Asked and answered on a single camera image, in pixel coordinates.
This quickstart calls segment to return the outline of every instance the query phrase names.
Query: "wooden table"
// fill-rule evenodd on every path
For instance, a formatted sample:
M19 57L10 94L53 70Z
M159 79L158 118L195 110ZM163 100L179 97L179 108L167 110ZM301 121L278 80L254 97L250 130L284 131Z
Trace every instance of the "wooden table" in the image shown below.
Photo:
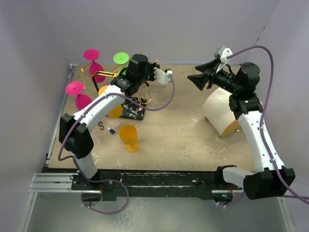
M105 70L112 72L118 66L104 65ZM234 164L242 169L253 171L253 156L245 134L235 132L219 138L218 133L204 120L202 106L207 97L216 90L202 92L187 79L187 75L198 73L193 65L162 65L161 69L173 71L176 91L172 102L161 111L145 112L144 120L137 121L123 118L102 119L105 128L116 131L114 135L107 129L103 131L97 126L91 133L95 146L92 155L100 169L140 169L140 170L195 170L214 171L218 166ZM74 81L82 81L80 69L73 76ZM108 85L111 78L107 77L99 87ZM153 97L147 106L157 108L170 98L172 85L161 85L150 82ZM93 83L86 79L83 92L94 99L97 92ZM144 86L136 94L145 93ZM74 114L77 109L75 97L68 96L63 113ZM125 124L132 124L138 130L140 149L129 153L118 136L119 129ZM75 168L72 160L58 161L60 149L58 133L54 143L50 168Z

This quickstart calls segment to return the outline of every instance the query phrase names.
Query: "white wall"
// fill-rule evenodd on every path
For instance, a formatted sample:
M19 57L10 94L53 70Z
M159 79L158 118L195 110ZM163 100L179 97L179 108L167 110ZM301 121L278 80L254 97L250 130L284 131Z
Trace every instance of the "white wall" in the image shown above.
M69 62L35 0L0 1L0 228L15 232L44 164Z
M273 143L287 167L294 168L293 184L309 196L309 1L281 0L258 44L274 56L275 72L266 123ZM264 101L270 74L267 53L253 50L249 56L261 68L257 94ZM308 231L309 206L288 201L296 230Z
M196 64L221 45L255 44L278 0L38 0L70 62L143 53L162 63ZM233 61L242 62L247 54Z

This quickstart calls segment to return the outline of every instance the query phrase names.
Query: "yellow cup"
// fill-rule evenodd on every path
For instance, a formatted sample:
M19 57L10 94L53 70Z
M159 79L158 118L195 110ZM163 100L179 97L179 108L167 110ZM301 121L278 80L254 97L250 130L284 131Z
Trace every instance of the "yellow cup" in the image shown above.
M103 86L102 88L100 88L100 90L98 91L98 95L100 96L102 93L104 93L107 87L108 86ZM123 110L124 109L122 108L122 105L118 105L115 108L113 108L113 110L110 111L107 115L108 117L111 117L111 118L118 118L121 116Z
M119 130L119 137L126 145L128 152L136 152L140 148L140 143L137 140L137 130L133 125L124 125Z

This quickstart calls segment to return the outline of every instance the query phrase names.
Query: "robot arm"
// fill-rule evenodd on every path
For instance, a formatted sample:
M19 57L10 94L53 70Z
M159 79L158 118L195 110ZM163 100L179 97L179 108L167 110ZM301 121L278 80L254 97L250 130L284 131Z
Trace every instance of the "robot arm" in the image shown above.
M83 116L64 144L64 148L74 155L75 161L87 178L97 180L99 176L91 155L94 146L90 136L91 131L112 109L125 101L125 98L121 96L131 97L147 81L170 83L172 71L164 72L159 68L158 64L149 63L146 56L135 54L129 61L125 75L119 74L100 96L81 111L73 116L64 114L61 117L59 141L62 143L69 129L76 122L75 119Z
M232 183L243 188L249 199L281 196L286 192L286 187L276 174L260 132L263 108L254 92L260 80L260 69L257 65L246 62L240 65L236 75L222 70L228 62L227 57L231 54L229 48L219 48L214 53L215 59L213 61L196 66L196 70L202 74L188 76L188 79L201 91L208 83L207 89L215 84L232 93L229 97L230 109L243 128L253 153L255 173L231 165L218 167L218 176L222 182ZM288 185L291 185L295 179L295 173L293 169L285 168L273 146L264 122L263 132L282 177Z

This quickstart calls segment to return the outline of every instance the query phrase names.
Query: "magenta disc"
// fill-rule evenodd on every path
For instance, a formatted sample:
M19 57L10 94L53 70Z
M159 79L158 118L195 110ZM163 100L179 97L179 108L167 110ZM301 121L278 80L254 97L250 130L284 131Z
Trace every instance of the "magenta disc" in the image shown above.
M82 82L73 81L67 85L66 93L74 96L74 95L80 94L83 91L83 89L84 89L84 85L82 84Z
M95 60L100 56L100 52L96 49L88 49L84 52L84 58L86 60Z
M96 62L92 62L90 64L90 67L89 67L89 72L90 74L94 74L95 72L98 72L98 71L104 71L104 68L102 67L102 65L100 65L99 63L96 63ZM102 76L102 75L96 75L95 76L95 80L97 83L101 83L105 80L106 76Z
M78 110L84 109L92 102L91 98L85 94L78 94L75 99L75 105Z

